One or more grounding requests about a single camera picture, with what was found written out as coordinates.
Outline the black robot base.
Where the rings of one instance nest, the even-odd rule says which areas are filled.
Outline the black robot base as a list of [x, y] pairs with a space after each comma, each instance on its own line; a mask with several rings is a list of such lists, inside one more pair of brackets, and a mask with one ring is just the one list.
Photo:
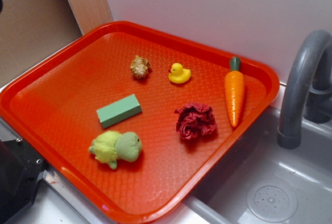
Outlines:
[[27, 141], [1, 141], [1, 223], [12, 223], [33, 206], [45, 167]]

